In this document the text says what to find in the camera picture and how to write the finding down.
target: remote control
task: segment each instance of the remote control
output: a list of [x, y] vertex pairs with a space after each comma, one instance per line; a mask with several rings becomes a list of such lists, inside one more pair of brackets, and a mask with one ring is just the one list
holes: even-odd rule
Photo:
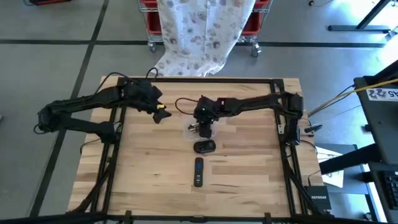
[[193, 150], [197, 153], [214, 152], [216, 150], [216, 143], [211, 139], [206, 141], [196, 142], [193, 145]]
[[203, 158], [195, 158], [195, 174], [193, 178], [193, 185], [195, 187], [201, 187], [203, 185]]

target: red bin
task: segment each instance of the red bin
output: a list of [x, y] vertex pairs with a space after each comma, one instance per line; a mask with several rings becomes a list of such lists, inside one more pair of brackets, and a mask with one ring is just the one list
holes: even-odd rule
[[[157, 7], [156, 0], [140, 0], [146, 7]], [[254, 8], [262, 8], [266, 4], [269, 3], [269, 0], [256, 0], [256, 3], [254, 3]]]
[[[260, 32], [261, 16], [260, 13], [254, 12], [250, 15], [248, 22], [244, 26], [242, 35], [256, 35]], [[154, 35], [162, 34], [162, 28], [160, 26], [159, 13], [148, 12], [147, 15], [147, 30], [148, 33]]]

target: red cart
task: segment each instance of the red cart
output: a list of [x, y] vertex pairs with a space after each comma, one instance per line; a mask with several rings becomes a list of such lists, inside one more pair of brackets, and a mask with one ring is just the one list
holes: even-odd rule
[[[137, 1], [142, 12], [142, 17], [146, 23], [149, 50], [151, 52], [155, 52], [156, 42], [163, 42], [156, 0]], [[256, 1], [252, 10], [252, 14], [250, 15], [241, 36], [238, 39], [238, 43], [252, 43], [251, 55], [253, 57], [258, 57], [259, 53], [261, 52], [261, 48], [258, 44], [258, 36], [262, 24], [267, 18], [271, 4], [272, 0]]]

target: wooden tabletop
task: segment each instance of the wooden tabletop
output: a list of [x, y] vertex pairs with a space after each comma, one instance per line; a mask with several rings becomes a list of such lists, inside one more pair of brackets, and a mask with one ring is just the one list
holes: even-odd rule
[[[113, 86], [111, 77], [103, 88]], [[302, 94], [299, 80], [284, 79], [286, 91]], [[193, 151], [194, 141], [187, 138], [189, 115], [174, 107], [180, 97], [199, 99], [205, 95], [247, 98], [269, 94], [263, 83], [154, 83], [162, 92], [160, 101], [172, 113], [155, 124], [152, 116], [127, 109], [114, 176], [109, 214], [178, 215], [219, 217], [290, 217], [284, 174], [280, 158], [274, 112], [270, 109], [243, 112], [221, 119], [213, 138], [216, 151], [200, 155]], [[192, 112], [196, 103], [179, 101], [179, 107]], [[91, 120], [108, 121], [110, 110], [95, 109]], [[86, 141], [98, 137], [87, 134]], [[313, 142], [312, 138], [302, 139]], [[94, 186], [103, 145], [86, 145], [80, 159], [68, 209], [74, 209]], [[314, 148], [308, 143], [297, 146], [304, 185], [308, 175], [319, 170]], [[196, 157], [204, 159], [203, 186], [193, 186]], [[313, 185], [322, 185], [320, 173], [311, 176]], [[292, 184], [297, 211], [298, 193]], [[102, 205], [103, 191], [99, 198]]]

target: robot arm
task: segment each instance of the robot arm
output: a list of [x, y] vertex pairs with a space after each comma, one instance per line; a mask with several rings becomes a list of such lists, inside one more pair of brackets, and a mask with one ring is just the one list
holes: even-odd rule
[[111, 144], [117, 140], [112, 122], [93, 123], [71, 118], [70, 115], [93, 108], [110, 109], [128, 106], [148, 114], [153, 113], [153, 119], [158, 124], [163, 118], [171, 116], [165, 110], [166, 107], [158, 101], [161, 96], [162, 92], [147, 80], [128, 80], [123, 85], [105, 88], [90, 96], [57, 100], [46, 105], [39, 111], [37, 127], [43, 131], [41, 134], [61, 129], [95, 133], [101, 138], [101, 142]]
[[[279, 103], [279, 99], [287, 102], [287, 107]], [[211, 137], [211, 124], [219, 118], [236, 116], [243, 111], [270, 108], [285, 116], [288, 124], [285, 125], [286, 142], [299, 144], [300, 133], [297, 123], [303, 115], [303, 98], [298, 94], [287, 92], [269, 94], [239, 100], [236, 98], [217, 98], [213, 101], [205, 96], [198, 100], [193, 117], [197, 124], [188, 127], [190, 131], [198, 131], [203, 138]]]

